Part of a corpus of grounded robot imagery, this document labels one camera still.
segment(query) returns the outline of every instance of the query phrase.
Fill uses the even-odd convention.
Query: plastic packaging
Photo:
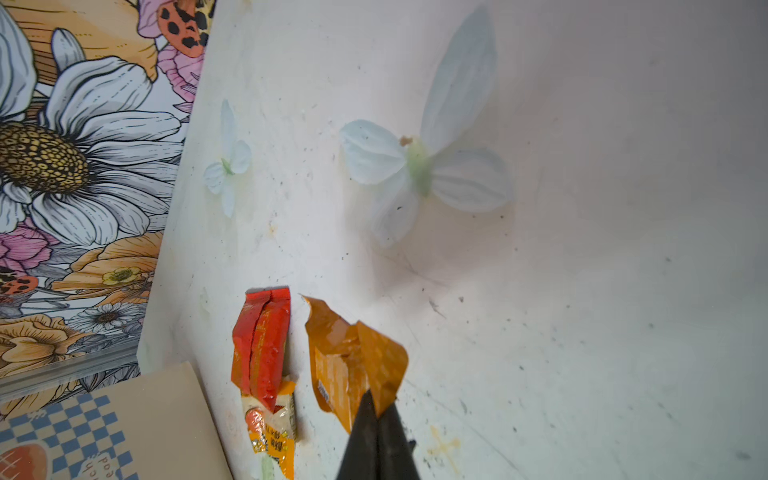
[[[254,397],[242,398],[243,414],[253,451],[265,452],[277,460],[280,471],[288,480],[293,480],[293,457],[296,452],[295,388],[294,382],[283,380],[276,398],[275,412],[265,412]]]
[[[394,403],[408,368],[408,353],[362,322],[350,325],[322,300],[305,299],[312,308],[306,333],[317,403],[323,411],[335,413],[351,432],[367,390],[377,417]]]
[[[274,412],[290,324],[287,288],[248,293],[232,329],[232,382]]]

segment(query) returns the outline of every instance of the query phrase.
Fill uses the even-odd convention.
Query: ladybug illustration
[[[157,25],[168,43],[187,57],[203,54],[216,0],[173,0],[157,9]]]
[[[0,267],[0,303],[3,299],[9,299],[14,295],[29,293],[38,287],[38,279],[35,276],[18,276],[9,268]]]

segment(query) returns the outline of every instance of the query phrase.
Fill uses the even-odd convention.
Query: orange ladybug
[[[214,18],[214,0],[173,0],[157,9],[157,26],[168,43],[187,57],[203,54]]]

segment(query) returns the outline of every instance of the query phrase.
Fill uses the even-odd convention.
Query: white petal
[[[53,31],[51,50],[59,71],[64,71],[80,61],[85,61],[85,53],[80,43],[69,30],[63,28],[56,28]]]
[[[174,193],[174,185],[161,182],[144,175],[132,174],[120,170],[111,170],[95,175],[97,180],[128,185],[158,198],[170,198]]]
[[[0,5],[0,118],[26,110],[36,83],[29,41]]]
[[[203,181],[208,190],[214,195],[221,193],[221,185],[227,177],[227,171],[221,162],[208,165],[203,172]]]
[[[150,232],[165,230],[165,224],[167,222],[168,222],[168,214],[151,215],[149,217],[149,227],[147,228],[147,230]]]
[[[14,202],[4,194],[0,194],[0,233],[12,232],[18,222],[26,218],[21,204]]]
[[[242,140],[235,143],[232,158],[230,159],[230,169],[235,174],[242,174],[250,166],[250,147]]]
[[[358,183],[381,183],[406,165],[405,149],[395,135],[373,122],[349,122],[339,136],[349,175]]]
[[[371,230],[382,247],[399,242],[413,228],[420,204],[406,169],[382,184],[371,212]]]
[[[108,208],[93,200],[76,195],[67,198],[66,202],[86,214],[91,223],[94,224],[96,229],[94,242],[99,245],[106,245],[118,238],[118,220]]]
[[[131,235],[144,235],[147,231],[149,217],[131,202],[104,194],[96,197],[96,200],[114,215],[120,230]]]
[[[168,204],[159,198],[153,197],[136,188],[129,187],[128,185],[113,183],[92,184],[88,185],[88,191],[94,194],[109,194],[122,200],[126,200],[148,214],[168,213]],[[99,201],[99,196],[93,198],[94,200]]]
[[[56,79],[45,110],[40,112],[40,125],[56,130],[58,133],[65,133],[61,130],[59,123],[61,114],[79,87],[87,79],[115,71],[122,65],[127,65],[127,62],[117,57],[106,57],[81,61],[64,70]]]
[[[179,173],[179,166],[167,164],[162,161],[149,162],[141,165],[122,167],[122,170],[134,172],[135,174],[146,175],[163,182],[175,182]]]
[[[96,229],[88,215],[53,195],[38,195],[32,201],[31,214],[35,225],[64,243],[90,245],[96,238]]]
[[[107,140],[160,140],[180,128],[181,122],[165,111],[120,111],[85,122],[77,140],[85,145]]]
[[[29,194],[29,189],[27,187],[20,187],[13,182],[6,182],[5,185],[2,186],[2,191],[8,195],[11,200],[17,201],[20,204],[32,203],[32,196]]]
[[[432,191],[450,207],[489,212],[512,199],[504,161],[490,150],[460,150],[440,155],[432,168]]]
[[[97,115],[134,110],[147,98],[151,89],[152,82],[147,72],[133,64],[89,78],[75,91],[62,111],[59,118],[61,133],[77,134],[86,121]]]
[[[232,218],[235,211],[235,189],[228,180],[226,179],[221,185],[221,208],[224,210],[224,215]]]
[[[497,57],[493,24],[481,5],[453,35],[429,90],[421,137],[431,154],[475,123],[493,90]]]
[[[221,102],[221,152],[224,158],[232,158],[236,135],[235,114],[230,108],[230,102],[224,100]]]
[[[176,157],[184,144],[175,141],[102,141],[85,152],[88,160],[109,165],[136,165]]]

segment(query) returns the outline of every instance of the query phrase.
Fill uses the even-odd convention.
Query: crumpled wrapper
[[[304,298],[311,307],[306,333],[317,403],[324,412],[336,414],[351,432],[367,390],[377,417],[394,403],[408,368],[408,353],[363,322],[350,325],[322,300]]]

